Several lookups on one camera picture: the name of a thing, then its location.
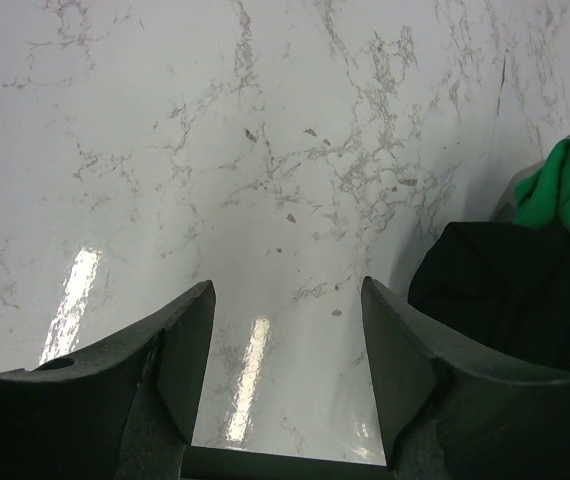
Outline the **clear plastic bin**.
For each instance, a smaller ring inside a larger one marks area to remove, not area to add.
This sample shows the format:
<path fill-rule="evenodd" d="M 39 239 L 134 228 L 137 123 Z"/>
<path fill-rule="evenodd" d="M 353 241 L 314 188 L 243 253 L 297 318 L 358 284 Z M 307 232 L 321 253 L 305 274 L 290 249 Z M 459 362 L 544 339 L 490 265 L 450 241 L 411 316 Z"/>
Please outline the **clear plastic bin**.
<path fill-rule="evenodd" d="M 538 162 L 534 165 L 528 166 L 522 170 L 520 170 L 519 172 L 517 172 L 509 181 L 509 183 L 507 184 L 506 189 L 504 190 L 499 202 L 497 203 L 496 207 L 494 208 L 494 211 L 490 217 L 491 221 L 496 221 L 496 222 L 511 222 L 515 216 L 516 216 L 516 211 L 517 211 L 517 203 L 516 203 L 516 197 L 515 197 L 515 193 L 514 193 L 514 189 L 516 184 L 531 176 L 532 174 L 534 174 L 536 171 L 538 171 L 542 166 L 543 166 L 544 162 Z"/>

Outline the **black t shirt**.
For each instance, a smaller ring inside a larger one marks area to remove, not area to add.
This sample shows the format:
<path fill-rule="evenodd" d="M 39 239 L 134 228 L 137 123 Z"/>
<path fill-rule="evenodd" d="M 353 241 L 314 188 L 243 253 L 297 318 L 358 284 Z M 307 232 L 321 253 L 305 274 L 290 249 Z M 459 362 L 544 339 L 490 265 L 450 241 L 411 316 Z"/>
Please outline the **black t shirt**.
<path fill-rule="evenodd" d="M 570 235 L 558 224 L 449 224 L 408 302 L 494 350 L 570 371 Z"/>

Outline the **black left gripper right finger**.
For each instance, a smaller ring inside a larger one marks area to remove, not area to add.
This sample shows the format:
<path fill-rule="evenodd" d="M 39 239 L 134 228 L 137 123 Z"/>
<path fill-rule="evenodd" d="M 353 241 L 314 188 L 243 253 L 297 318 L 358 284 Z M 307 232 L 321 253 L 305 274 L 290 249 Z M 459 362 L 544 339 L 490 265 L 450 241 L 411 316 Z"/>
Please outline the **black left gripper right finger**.
<path fill-rule="evenodd" d="M 570 372 L 493 350 L 361 287 L 366 351 L 387 464 L 431 409 L 455 479 L 570 479 Z"/>

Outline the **green t shirt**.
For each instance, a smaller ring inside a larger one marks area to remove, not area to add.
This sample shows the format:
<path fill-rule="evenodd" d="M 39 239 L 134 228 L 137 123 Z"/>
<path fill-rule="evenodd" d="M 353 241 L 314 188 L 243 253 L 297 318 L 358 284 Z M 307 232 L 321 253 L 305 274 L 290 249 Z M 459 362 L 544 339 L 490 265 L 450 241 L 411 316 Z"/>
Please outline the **green t shirt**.
<path fill-rule="evenodd" d="M 555 223 L 570 234 L 570 138 L 559 141 L 542 167 L 514 187 L 517 226 L 542 230 Z"/>

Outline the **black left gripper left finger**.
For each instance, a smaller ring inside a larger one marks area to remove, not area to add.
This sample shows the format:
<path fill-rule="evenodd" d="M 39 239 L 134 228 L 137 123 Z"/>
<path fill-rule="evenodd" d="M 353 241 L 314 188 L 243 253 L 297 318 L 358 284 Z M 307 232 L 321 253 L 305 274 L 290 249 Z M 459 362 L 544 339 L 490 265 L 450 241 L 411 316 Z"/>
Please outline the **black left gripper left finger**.
<path fill-rule="evenodd" d="M 191 443 L 215 290 L 28 371 L 0 373 L 0 479 L 177 479 Z"/>

